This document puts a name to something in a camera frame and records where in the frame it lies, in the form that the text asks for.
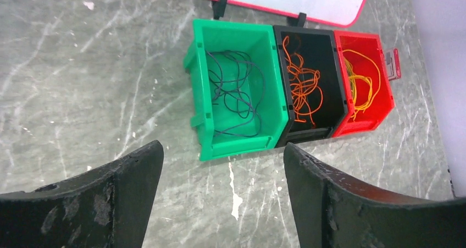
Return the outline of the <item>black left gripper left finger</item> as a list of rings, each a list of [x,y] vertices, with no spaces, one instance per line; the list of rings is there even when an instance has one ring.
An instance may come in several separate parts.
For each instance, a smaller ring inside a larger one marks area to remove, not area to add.
[[[1,195],[1,247],[141,247],[160,175],[162,144],[31,192]]]

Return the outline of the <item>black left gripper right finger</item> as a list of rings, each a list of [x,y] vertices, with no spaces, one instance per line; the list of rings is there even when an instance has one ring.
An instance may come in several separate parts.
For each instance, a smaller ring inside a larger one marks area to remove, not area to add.
[[[291,143],[283,160],[301,247],[465,247],[465,199],[388,191]]]

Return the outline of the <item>black plastic bin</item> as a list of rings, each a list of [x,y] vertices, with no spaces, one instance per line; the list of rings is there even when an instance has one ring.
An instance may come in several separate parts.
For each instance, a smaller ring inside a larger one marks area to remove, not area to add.
[[[348,114],[332,30],[275,25],[288,123],[277,142],[328,139]]]

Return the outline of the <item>green plastic bin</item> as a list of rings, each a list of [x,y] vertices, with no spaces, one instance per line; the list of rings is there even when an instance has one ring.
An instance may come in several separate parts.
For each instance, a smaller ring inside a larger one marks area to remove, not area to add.
[[[196,19],[183,65],[201,161],[276,146],[289,116],[271,25]]]

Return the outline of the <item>red plastic bin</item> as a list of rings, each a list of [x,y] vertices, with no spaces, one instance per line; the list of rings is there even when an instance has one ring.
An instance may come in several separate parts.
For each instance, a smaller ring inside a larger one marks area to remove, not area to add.
[[[333,137],[373,131],[395,107],[380,36],[334,31],[348,114]]]

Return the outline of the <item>black whiteboard stand foot right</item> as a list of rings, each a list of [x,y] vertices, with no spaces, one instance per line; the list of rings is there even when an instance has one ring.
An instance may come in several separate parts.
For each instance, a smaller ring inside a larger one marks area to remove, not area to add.
[[[306,13],[299,13],[297,17],[287,16],[286,22],[291,27],[304,27],[307,21]]]

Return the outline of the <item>black whiteboard stand foot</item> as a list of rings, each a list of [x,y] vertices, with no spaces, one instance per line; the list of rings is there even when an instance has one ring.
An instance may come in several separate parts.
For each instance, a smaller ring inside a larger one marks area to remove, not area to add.
[[[304,27],[307,21],[306,13],[299,13],[297,17],[287,16],[286,22],[291,27]]]
[[[219,20],[220,18],[224,17],[227,4],[228,4],[228,0],[212,0],[211,1],[211,7],[212,7],[214,20]]]

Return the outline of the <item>black whiteboard stand foot left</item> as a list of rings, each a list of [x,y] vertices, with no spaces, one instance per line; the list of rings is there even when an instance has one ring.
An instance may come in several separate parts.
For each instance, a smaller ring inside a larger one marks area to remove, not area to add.
[[[212,7],[214,20],[219,20],[220,18],[224,17],[227,4],[228,4],[228,0],[212,0],[211,1],[211,7]]]

